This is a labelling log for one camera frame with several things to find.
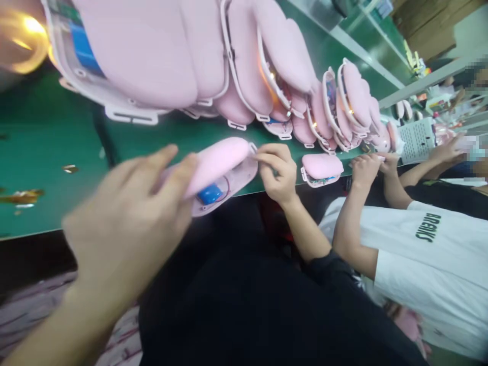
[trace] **person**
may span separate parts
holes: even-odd
[[[358,289],[350,267],[307,213],[286,145],[264,145],[255,159],[267,194],[286,215],[303,272],[266,245],[262,233],[254,235],[244,207],[233,208],[240,220],[212,230],[214,240],[176,250],[192,220],[192,200],[183,197],[198,164],[188,155],[154,192],[176,152],[170,145],[120,164],[64,219],[78,278],[59,309],[3,366],[94,364],[116,320],[150,283],[140,300],[142,366],[273,359],[427,365]],[[357,184],[366,186],[368,179],[356,171]]]
[[[366,288],[377,304],[411,309],[423,316],[425,341],[486,360],[488,222],[414,201],[398,177],[398,155],[377,155],[352,161],[352,188],[327,209],[321,230],[373,281]],[[391,208],[364,207],[378,170]]]
[[[440,180],[447,169],[462,161],[462,151],[456,144],[463,134],[432,150],[429,158],[403,173],[400,182],[414,200],[450,211],[460,212],[478,219],[488,220],[488,186],[470,187]],[[479,178],[488,179],[488,161],[485,158],[472,166]]]

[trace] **wrist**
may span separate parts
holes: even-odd
[[[297,206],[301,205],[300,197],[294,193],[285,201],[278,202],[281,209],[286,212],[295,209]]]

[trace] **white plastic clip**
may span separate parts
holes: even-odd
[[[247,129],[247,126],[243,126],[243,125],[237,124],[235,122],[232,122],[230,119],[227,120],[227,125],[230,128],[233,128],[233,129],[236,129],[239,131],[245,131]]]

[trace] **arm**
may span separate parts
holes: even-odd
[[[303,260],[309,263],[313,259],[325,257],[332,247],[295,192],[296,164],[288,146],[264,145],[258,150],[255,159],[261,162],[259,172],[267,194],[285,212]]]
[[[113,169],[96,194],[69,214],[63,229],[78,278],[60,307],[3,366],[93,365],[111,330],[170,257],[191,222],[183,196],[196,169],[184,159],[158,192],[176,146]]]
[[[405,192],[404,186],[398,178],[397,165],[400,157],[397,154],[385,154],[379,152],[385,161],[380,165],[380,170],[384,173],[384,194],[386,201],[391,208],[407,209],[413,200]]]
[[[335,224],[333,247],[351,267],[374,281],[378,250],[361,244],[361,212],[380,160],[375,155],[360,155],[351,165],[352,187]]]
[[[448,143],[437,146],[431,151],[426,161],[403,173],[400,177],[402,186],[415,186],[422,178],[437,179],[439,175],[456,164],[458,157],[463,153],[456,150],[456,144],[462,137],[464,137],[463,133],[457,134]]]

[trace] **hand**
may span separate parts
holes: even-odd
[[[381,163],[376,154],[363,154],[355,157],[351,161],[353,184],[369,189],[378,174]]]
[[[437,146],[434,150],[431,151],[429,156],[429,160],[435,161],[438,164],[445,163],[454,158],[457,158],[463,152],[460,150],[456,150],[457,142],[464,137],[464,133],[457,134],[454,138],[452,138],[449,142]]]
[[[268,196],[281,207],[293,201],[297,195],[296,164],[291,158],[290,149],[284,144],[261,146],[254,156],[260,162],[259,173],[263,179]]]
[[[383,152],[377,152],[376,154],[385,158],[385,161],[382,162],[380,165],[380,170],[385,175],[398,174],[398,172],[396,171],[398,160],[400,159],[400,156],[398,154],[386,154]]]
[[[120,164],[64,219],[78,262],[72,296],[124,311],[173,253],[192,219],[192,202],[183,196],[196,155],[188,155],[157,192],[155,184],[177,151],[170,145]]]

